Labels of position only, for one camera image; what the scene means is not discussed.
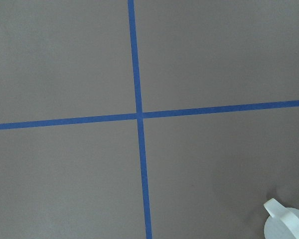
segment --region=white plastic knob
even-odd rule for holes
[[[285,208],[273,198],[264,206],[270,214],[264,229],[266,239],[299,239],[298,209]]]

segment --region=white round object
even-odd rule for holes
[[[266,239],[299,239],[299,210],[285,208],[275,199],[264,204],[269,212],[265,223]]]

